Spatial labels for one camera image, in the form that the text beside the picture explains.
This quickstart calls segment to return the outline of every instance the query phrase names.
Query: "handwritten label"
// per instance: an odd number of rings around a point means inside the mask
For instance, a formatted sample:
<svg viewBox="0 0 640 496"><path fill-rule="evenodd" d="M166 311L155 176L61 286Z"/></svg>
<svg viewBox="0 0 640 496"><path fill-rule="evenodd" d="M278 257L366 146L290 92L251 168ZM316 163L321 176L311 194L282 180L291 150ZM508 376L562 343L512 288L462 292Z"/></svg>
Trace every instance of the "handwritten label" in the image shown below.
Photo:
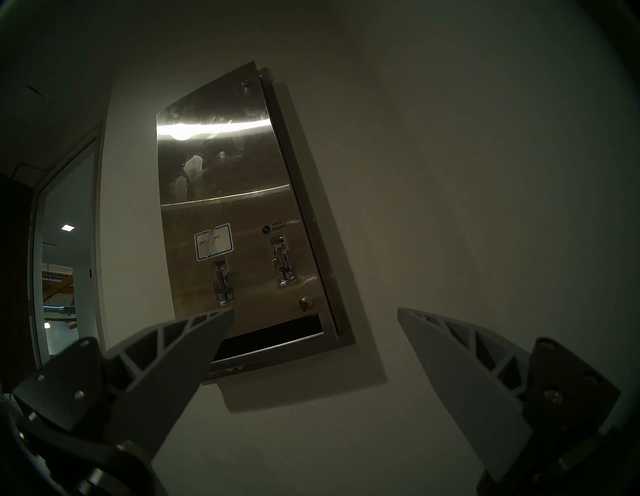
<svg viewBox="0 0 640 496"><path fill-rule="evenodd" d="M199 232L194 235L193 239L198 262L234 251L234 240L231 236L231 224L229 223Z"/></svg>

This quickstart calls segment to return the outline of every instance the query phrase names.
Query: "reflective metal surface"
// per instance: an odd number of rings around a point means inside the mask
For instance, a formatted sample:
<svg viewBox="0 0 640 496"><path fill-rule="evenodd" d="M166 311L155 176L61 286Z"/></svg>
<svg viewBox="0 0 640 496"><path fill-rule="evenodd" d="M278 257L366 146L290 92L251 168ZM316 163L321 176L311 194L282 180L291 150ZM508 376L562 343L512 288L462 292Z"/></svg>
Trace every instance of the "reflective metal surface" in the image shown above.
<svg viewBox="0 0 640 496"><path fill-rule="evenodd" d="M160 112L157 149L176 318L233 307L233 337L317 314L322 333L308 337L319 340L318 351L334 348L331 308L342 315L342 301L338 293L329 304L255 64ZM298 351L286 342L277 347Z"/></svg>

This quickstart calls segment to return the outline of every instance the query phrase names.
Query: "ceiling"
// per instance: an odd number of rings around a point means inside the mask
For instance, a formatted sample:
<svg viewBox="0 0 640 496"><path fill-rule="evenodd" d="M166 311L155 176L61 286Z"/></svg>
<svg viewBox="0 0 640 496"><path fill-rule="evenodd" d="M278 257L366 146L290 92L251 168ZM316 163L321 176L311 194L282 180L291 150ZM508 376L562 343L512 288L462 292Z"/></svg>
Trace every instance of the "ceiling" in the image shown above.
<svg viewBox="0 0 640 496"><path fill-rule="evenodd" d="M105 118L123 4L0 0L0 173L35 186Z"/></svg>
<svg viewBox="0 0 640 496"><path fill-rule="evenodd" d="M90 265L94 156L92 152L86 158L83 156L72 161L63 171L68 170L66 177L46 196L42 228L42 262L45 264L67 267ZM60 228L64 224L75 229L63 231Z"/></svg>

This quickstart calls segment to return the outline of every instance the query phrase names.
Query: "doorway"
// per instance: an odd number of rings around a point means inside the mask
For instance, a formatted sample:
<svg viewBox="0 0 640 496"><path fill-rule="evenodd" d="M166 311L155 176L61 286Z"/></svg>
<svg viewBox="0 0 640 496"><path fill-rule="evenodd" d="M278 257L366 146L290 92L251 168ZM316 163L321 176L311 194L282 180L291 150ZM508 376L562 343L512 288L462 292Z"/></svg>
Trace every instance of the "doorway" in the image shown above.
<svg viewBox="0 0 640 496"><path fill-rule="evenodd" d="M42 364L83 337L104 350L95 281L98 153L94 138L36 191L33 301Z"/></svg>

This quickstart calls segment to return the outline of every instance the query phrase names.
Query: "bolt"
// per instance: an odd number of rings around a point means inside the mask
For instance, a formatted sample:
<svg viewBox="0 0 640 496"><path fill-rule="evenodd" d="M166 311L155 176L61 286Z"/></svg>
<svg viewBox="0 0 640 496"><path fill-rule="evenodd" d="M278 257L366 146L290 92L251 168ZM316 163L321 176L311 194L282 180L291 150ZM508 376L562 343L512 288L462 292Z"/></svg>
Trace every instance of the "bolt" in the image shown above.
<svg viewBox="0 0 640 496"><path fill-rule="evenodd" d="M551 388L545 390L545 398L547 398L547 400L551 403L555 404L562 403L564 400L560 391L556 391L555 389Z"/></svg>
<svg viewBox="0 0 640 496"><path fill-rule="evenodd" d="M556 345L550 341L547 341L547 340L539 341L538 344L543 348L547 348L548 350L551 350L551 351L556 350Z"/></svg>

